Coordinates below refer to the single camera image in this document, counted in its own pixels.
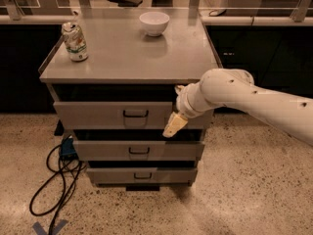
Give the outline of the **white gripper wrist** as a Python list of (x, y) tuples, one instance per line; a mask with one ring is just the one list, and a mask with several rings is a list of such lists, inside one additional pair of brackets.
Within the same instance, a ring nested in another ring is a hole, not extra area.
[(165, 126), (162, 135), (166, 138), (173, 137), (187, 123), (188, 118), (202, 116), (212, 109), (204, 99), (199, 83), (190, 83), (186, 86), (175, 85), (176, 108), (178, 113), (173, 112)]

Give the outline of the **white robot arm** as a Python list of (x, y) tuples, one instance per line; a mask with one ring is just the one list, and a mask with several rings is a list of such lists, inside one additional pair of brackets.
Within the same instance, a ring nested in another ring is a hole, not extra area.
[(212, 69), (197, 83), (176, 87), (176, 108), (163, 131), (174, 136), (191, 118), (226, 107), (236, 109), (313, 145), (313, 100), (254, 84), (245, 70)]

